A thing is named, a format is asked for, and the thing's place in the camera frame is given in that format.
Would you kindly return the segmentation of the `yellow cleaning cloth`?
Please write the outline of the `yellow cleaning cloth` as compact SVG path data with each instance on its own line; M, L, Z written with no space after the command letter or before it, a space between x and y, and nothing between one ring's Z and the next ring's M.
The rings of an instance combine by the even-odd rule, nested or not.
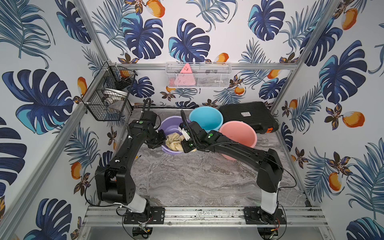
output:
M182 147L182 141L185 139L183 135L179 133L172 133L167 135L166 146L168 149L175 152L184 152Z

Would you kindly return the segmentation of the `purple plastic bucket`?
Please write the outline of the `purple plastic bucket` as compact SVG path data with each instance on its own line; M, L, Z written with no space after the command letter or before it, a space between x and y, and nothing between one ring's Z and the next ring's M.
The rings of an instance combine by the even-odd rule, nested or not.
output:
M183 123L183 120L182 120L182 117L180 116L171 116L171 117L168 117L166 118L159 130L163 130L165 135L166 135L166 139L167 139L167 135L170 135L172 133L179 133L180 135L183 135L181 133L181 131L179 130L179 125ZM162 150L167 153L167 154L170 154L170 155L178 155L178 154L182 154L184 152L175 152L175 151L172 151L170 149L167 148L166 146L166 143L162 145Z

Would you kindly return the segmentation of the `teal plastic bucket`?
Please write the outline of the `teal plastic bucket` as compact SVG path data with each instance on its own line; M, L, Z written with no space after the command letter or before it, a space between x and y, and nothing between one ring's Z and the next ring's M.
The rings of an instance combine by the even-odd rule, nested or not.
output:
M189 115L189 120L198 123L206 132L211 130L218 131L224 123L221 112L207 106L194 109Z

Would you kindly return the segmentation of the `pink plastic bucket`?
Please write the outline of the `pink plastic bucket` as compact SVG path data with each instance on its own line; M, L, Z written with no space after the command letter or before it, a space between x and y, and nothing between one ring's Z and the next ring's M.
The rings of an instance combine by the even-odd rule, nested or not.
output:
M221 146L219 153L227 160L248 161L254 159L258 137L254 129L240 121L226 122L219 129L218 143L227 143Z

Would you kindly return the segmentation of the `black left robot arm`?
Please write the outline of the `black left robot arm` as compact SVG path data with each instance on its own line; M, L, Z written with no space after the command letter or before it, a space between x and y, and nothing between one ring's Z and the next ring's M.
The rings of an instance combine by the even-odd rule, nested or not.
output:
M135 214L146 211L147 200L136 193L131 169L142 145L156 149L165 143L164 131L156 128L157 119L156 113L143 111L139 120L129 124L128 136L114 157L105 167L97 168L95 181L99 200L120 205Z

